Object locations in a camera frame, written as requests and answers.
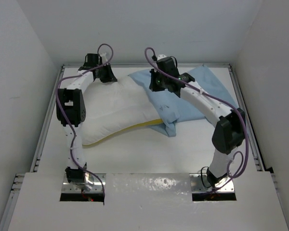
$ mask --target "towel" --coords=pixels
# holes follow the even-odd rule
[[[179,122],[204,119],[205,116],[189,102],[179,98],[168,90],[153,92],[149,89],[150,70],[137,71],[129,76],[146,91],[150,102],[154,105],[163,124],[152,125],[150,128],[169,137],[176,135],[175,125]],[[198,84],[209,94],[236,105],[228,90],[220,80],[203,65],[188,72]]]

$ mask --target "yellow fabric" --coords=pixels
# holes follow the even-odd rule
[[[151,121],[148,121],[148,122],[144,122],[144,123],[140,123],[140,124],[135,124],[133,126],[130,126],[128,128],[125,128],[125,129],[122,129],[120,131],[117,131],[115,133],[112,133],[110,134],[109,136],[106,136],[104,138],[102,138],[101,140],[99,140],[98,142],[95,142],[95,143],[91,143],[91,144],[83,144],[82,146],[86,146],[86,147],[90,147],[90,146],[94,146],[94,145],[97,145],[101,142],[103,142],[104,140],[114,136],[114,135],[117,135],[121,132],[124,132],[124,131],[127,131],[129,129],[132,129],[132,128],[139,128],[139,127],[146,127],[146,126],[150,126],[150,125],[156,125],[156,124],[162,124],[163,123],[163,120],[162,119],[155,119],[155,120],[151,120]]]

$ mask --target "black cable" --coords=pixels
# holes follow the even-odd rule
[[[203,181],[203,173],[202,173],[202,170],[204,169],[204,168],[209,168],[208,166],[204,166],[204,167],[202,167],[202,169],[200,170],[200,177],[201,177],[201,182],[202,182],[202,185],[203,185],[203,187],[205,187],[205,188],[209,188],[209,187],[211,187],[211,186],[209,186],[209,187],[207,187],[207,186],[205,186],[205,184],[204,184],[204,181]]]
[[[173,58],[175,60],[175,67],[178,68],[178,61],[174,56],[170,56],[171,58]]]

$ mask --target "white floor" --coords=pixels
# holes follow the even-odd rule
[[[228,69],[211,70],[235,98]],[[65,76],[75,71],[66,69]],[[53,114],[38,172],[26,174],[9,230],[287,230],[270,174],[256,171],[252,153],[234,182],[237,201],[192,202],[188,173],[211,163],[212,134],[211,124],[198,120],[177,124],[173,138],[139,128],[86,148],[88,169],[107,174],[105,206],[59,202],[68,148]],[[160,183],[164,179],[170,188]]]

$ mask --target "white wall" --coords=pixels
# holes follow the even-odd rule
[[[15,174],[30,169],[56,72],[16,0],[0,0],[0,219]]]
[[[236,72],[260,149],[277,176],[289,222],[289,0],[265,0]]]
[[[108,42],[114,62],[145,62],[144,49],[180,62],[232,62],[262,0],[18,0],[50,56],[83,62]]]

